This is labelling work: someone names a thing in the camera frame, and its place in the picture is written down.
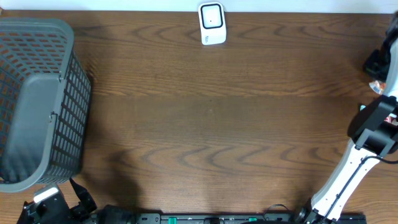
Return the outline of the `orange Kleenex tissue pack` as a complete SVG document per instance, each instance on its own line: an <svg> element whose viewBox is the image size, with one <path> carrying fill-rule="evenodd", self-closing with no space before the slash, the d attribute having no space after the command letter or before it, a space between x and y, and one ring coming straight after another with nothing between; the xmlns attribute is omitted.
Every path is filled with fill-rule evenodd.
<svg viewBox="0 0 398 224"><path fill-rule="evenodd" d="M369 87L378 95L382 95L386 84L379 80L374 80L369 83Z"/></svg>

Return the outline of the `red Top chocolate bar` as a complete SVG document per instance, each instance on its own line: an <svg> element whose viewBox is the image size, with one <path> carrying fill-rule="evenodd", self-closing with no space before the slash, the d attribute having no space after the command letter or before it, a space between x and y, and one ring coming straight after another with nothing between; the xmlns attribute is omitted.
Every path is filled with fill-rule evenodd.
<svg viewBox="0 0 398 224"><path fill-rule="evenodd" d="M394 126L398 125L397 116L395 114L390 114L384 121L391 123Z"/></svg>

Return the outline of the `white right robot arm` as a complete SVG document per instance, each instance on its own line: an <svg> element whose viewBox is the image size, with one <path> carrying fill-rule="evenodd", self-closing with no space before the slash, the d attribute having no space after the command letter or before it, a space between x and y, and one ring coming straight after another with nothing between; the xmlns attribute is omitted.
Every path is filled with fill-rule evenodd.
<svg viewBox="0 0 398 224"><path fill-rule="evenodd" d="M379 96L351 121L348 145L326 184L294 218L295 223L339 223L343 208L366 174L397 151L397 14L381 48L363 65Z"/></svg>

